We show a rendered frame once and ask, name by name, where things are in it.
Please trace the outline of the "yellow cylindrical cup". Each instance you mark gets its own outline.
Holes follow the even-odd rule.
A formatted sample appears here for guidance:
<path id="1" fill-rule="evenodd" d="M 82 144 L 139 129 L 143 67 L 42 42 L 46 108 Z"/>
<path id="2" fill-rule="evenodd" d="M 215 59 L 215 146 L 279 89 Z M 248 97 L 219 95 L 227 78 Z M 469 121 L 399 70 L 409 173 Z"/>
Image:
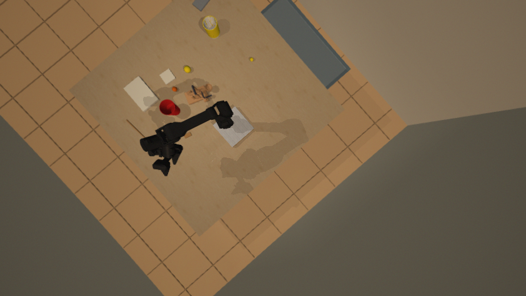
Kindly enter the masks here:
<path id="1" fill-rule="evenodd" d="M 219 36 L 220 30 L 217 21 L 214 16 L 206 16 L 202 22 L 204 29 L 206 30 L 209 37 L 215 39 Z"/>

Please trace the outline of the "dark red cup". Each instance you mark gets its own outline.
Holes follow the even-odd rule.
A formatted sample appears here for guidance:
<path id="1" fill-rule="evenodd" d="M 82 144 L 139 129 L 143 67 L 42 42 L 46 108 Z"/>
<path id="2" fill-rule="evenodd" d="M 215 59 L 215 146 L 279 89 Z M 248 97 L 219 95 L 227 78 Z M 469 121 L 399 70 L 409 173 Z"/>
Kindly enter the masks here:
<path id="1" fill-rule="evenodd" d="M 160 111 L 167 116 L 177 116 L 180 113 L 180 109 L 170 99 L 163 100 L 159 108 Z"/>

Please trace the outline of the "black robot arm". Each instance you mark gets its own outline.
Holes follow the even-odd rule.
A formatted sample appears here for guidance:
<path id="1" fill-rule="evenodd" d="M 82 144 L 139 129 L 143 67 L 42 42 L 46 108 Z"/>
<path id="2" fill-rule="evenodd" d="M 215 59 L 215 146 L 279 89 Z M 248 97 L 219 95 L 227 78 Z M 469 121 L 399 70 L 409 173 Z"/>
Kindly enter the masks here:
<path id="1" fill-rule="evenodd" d="M 219 111 L 219 115 L 214 109 L 215 106 Z M 227 101 L 216 102 L 212 107 L 207 108 L 204 112 L 191 117 L 188 120 L 182 122 L 173 122 L 168 123 L 161 128 L 155 130 L 156 135 L 145 137 L 140 139 L 140 145 L 142 149 L 147 152 L 150 156 L 159 155 L 162 157 L 161 146 L 172 146 L 174 143 L 178 142 L 181 137 L 185 136 L 187 131 L 209 121 L 216 120 L 219 128 L 228 129 L 233 126 L 233 121 L 231 117 L 233 116 L 233 111 L 230 108 Z M 163 130 L 163 132 L 161 131 Z"/>

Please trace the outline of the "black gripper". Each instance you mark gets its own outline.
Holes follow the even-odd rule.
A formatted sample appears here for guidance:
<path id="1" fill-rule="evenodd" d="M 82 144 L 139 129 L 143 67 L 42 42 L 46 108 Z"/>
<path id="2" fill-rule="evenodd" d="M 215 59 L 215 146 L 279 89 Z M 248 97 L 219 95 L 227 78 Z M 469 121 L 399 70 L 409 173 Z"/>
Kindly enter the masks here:
<path id="1" fill-rule="evenodd" d="M 153 169 L 161 170 L 162 173 L 167 176 L 170 169 L 170 159 L 172 158 L 172 163 L 175 165 L 181 152 L 182 146 L 179 144 L 174 144 L 172 146 L 161 146 L 162 156 L 164 159 L 158 159 L 153 163 Z"/>

